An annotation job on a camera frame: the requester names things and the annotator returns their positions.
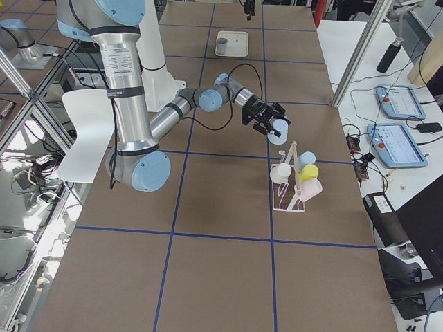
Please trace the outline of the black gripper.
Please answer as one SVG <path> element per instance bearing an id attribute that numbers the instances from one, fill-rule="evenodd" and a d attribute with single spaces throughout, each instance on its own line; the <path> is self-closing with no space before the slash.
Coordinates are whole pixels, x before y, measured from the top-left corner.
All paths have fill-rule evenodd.
<path id="1" fill-rule="evenodd" d="M 264 135 L 271 134 L 274 136 L 280 136 L 280 132 L 271 125 L 271 119 L 281 119 L 288 125 L 291 124 L 291 121 L 286 116 L 285 110 L 283 110 L 283 112 L 273 110 L 271 106 L 257 97 L 249 98 L 246 101 L 246 104 L 242 107 L 243 125 L 248 125 L 251 121 L 254 121 L 254 130 Z"/>
<path id="2" fill-rule="evenodd" d="M 250 9 L 255 8 L 255 0 L 244 0 L 243 1 L 244 14 L 246 15 L 246 20 L 251 20 L 251 11 Z"/>

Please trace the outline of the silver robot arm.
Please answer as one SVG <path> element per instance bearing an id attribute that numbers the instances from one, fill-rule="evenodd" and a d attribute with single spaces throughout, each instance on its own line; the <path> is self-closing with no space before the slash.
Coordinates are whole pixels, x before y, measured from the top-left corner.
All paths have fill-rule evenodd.
<path id="1" fill-rule="evenodd" d="M 142 192 L 161 188 L 171 172 L 160 140 L 193 109 L 211 113 L 225 103 L 242 110 L 242 122 L 279 137 L 278 104 L 267 104 L 229 74 L 212 88 L 188 88 L 165 65 L 158 18 L 152 1 L 58 1 L 59 31 L 96 43 L 105 70 L 103 89 L 63 95 L 77 138 L 58 175 L 63 181 L 90 183 L 106 163 L 112 183 Z"/>

